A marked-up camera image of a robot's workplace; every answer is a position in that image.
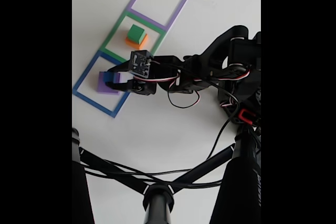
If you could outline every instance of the green cube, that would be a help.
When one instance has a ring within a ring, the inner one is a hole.
[[[136,25],[132,25],[131,29],[127,33],[128,39],[137,44],[141,44],[145,35],[145,30]]]

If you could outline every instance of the purple block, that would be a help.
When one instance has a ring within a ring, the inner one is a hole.
[[[120,74],[119,73],[115,73],[116,75],[116,79],[115,79],[115,83],[119,83],[120,81]],[[113,90],[109,87],[107,87],[105,85],[104,82],[104,72],[99,72],[99,77],[98,77],[98,88],[97,88],[97,92],[101,93],[101,94],[119,94],[118,90]]]

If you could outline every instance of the orange block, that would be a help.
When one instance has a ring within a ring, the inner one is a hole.
[[[136,50],[141,50],[143,48],[143,46],[146,44],[147,40],[148,40],[148,34],[145,35],[145,37],[143,38],[143,40],[142,40],[142,42],[140,44],[137,44],[137,43],[129,40],[128,38],[125,39],[125,42],[130,47],[133,47]]]

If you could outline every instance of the blue square outline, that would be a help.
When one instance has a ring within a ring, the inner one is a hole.
[[[122,98],[120,99],[119,103],[117,104],[117,106],[114,108],[113,111],[108,110],[107,108],[105,108],[104,106],[96,103],[94,100],[88,98],[87,96],[81,94],[80,92],[78,92],[78,88],[79,86],[82,84],[82,82],[84,81],[85,77],[88,75],[88,73],[90,72],[91,68],[93,67],[93,65],[96,63],[97,59],[99,57],[102,57],[103,59],[115,64],[115,65],[119,65],[122,62],[114,59],[113,57],[109,56],[108,54],[105,54],[104,52],[98,50],[97,53],[94,55],[93,59],[90,61],[90,63],[88,64],[88,66],[86,67],[86,69],[84,70],[84,72],[82,73],[82,75],[79,77],[78,81],[76,82],[76,84],[74,85],[74,87],[72,88],[72,93],[79,97],[80,99],[82,99],[83,101],[86,101],[87,103],[91,104],[92,106],[96,107],[97,109],[99,109],[100,111],[106,113],[107,115],[110,115],[111,117],[116,117],[119,110],[121,109],[121,107],[123,106],[123,104],[125,103],[127,97],[129,96],[129,92],[125,92],[124,95],[122,96]]]

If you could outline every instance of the purple square outline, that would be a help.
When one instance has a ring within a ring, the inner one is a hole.
[[[141,13],[139,13],[139,12],[133,10],[133,9],[132,9],[132,6],[133,6],[133,4],[135,3],[135,1],[136,1],[136,0],[131,0],[131,1],[129,2],[129,4],[128,4],[127,7],[126,7],[126,10],[127,10],[127,11],[129,11],[130,13],[133,13],[133,14],[137,15],[138,17],[144,19],[145,21],[147,21],[147,22],[149,22],[149,23],[152,23],[154,26],[157,26],[158,28],[160,28],[160,29],[162,29],[162,30],[164,30],[164,31],[168,31],[169,28],[170,28],[170,27],[172,26],[172,24],[174,23],[174,21],[176,20],[178,14],[180,13],[182,7],[184,6],[184,4],[185,4],[185,2],[186,2],[187,0],[181,0],[181,2],[180,2],[180,3],[178,4],[178,6],[176,7],[174,13],[172,14],[172,16],[171,16],[171,18],[170,18],[170,20],[168,21],[168,24],[167,24],[166,26],[164,26],[164,25],[162,25],[162,24],[160,24],[160,23],[158,23],[158,22],[152,20],[151,18],[148,18],[148,17],[142,15]]]

